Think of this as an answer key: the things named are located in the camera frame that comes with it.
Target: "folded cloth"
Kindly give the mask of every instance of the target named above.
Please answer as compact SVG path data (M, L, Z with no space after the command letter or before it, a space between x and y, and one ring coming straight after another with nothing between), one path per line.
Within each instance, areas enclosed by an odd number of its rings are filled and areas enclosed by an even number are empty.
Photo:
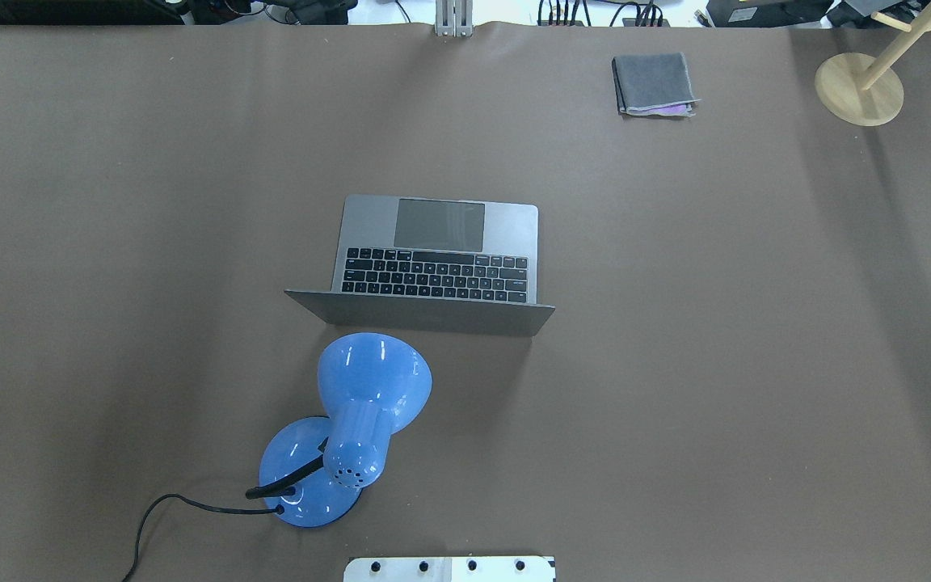
M621 55L613 59L617 109L628 115L691 117L692 81L685 55Z

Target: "wooden stand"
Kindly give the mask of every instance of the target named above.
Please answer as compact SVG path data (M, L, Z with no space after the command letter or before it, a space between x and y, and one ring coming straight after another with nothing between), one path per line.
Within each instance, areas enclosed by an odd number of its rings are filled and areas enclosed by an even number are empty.
M904 86L890 69L912 44L931 31L931 3L911 23L875 12L884 25L902 31L878 58L861 53L843 53L817 69L814 88L821 103L843 121L855 125L882 125L900 113Z

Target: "open laptop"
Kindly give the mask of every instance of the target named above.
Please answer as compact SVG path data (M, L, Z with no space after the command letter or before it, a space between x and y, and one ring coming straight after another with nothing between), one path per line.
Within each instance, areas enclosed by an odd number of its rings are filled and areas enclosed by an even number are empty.
M351 195L331 291L287 294L334 325L535 335L537 250L532 205Z

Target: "space bar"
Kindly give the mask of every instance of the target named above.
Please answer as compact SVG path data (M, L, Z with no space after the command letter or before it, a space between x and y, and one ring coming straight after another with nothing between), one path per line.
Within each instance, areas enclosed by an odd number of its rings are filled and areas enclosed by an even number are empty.
M458 253L433 253L433 251L414 251L411 260L424 263L453 263L456 265L472 265L473 255L459 255Z

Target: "white plate with holes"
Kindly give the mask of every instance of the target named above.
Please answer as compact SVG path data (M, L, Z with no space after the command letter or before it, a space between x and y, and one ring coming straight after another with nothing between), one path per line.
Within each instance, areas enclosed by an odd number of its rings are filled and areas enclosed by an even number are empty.
M343 582L555 582L550 556L353 559Z

